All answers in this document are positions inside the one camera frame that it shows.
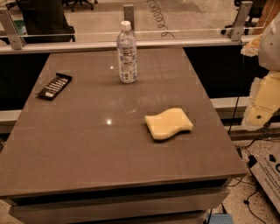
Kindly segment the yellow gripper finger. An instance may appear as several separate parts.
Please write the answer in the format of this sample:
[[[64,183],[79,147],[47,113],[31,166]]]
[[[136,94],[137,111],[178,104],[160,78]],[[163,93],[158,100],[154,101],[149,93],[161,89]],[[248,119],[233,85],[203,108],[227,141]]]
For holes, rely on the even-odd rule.
[[[241,125],[261,128],[279,109],[280,73],[269,72],[262,79],[254,78]]]
[[[242,49],[241,54],[248,57],[254,57],[258,55],[259,46],[261,42],[261,35],[258,35],[253,40],[249,41]]]

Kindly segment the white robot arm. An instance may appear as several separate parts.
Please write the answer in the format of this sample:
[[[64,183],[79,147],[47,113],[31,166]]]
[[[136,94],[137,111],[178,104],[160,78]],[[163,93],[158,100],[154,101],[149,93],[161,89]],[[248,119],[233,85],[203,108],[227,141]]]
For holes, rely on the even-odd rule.
[[[245,130],[259,130],[280,109],[280,12],[241,54],[257,56],[259,65],[269,71],[263,78],[254,78],[241,121]]]

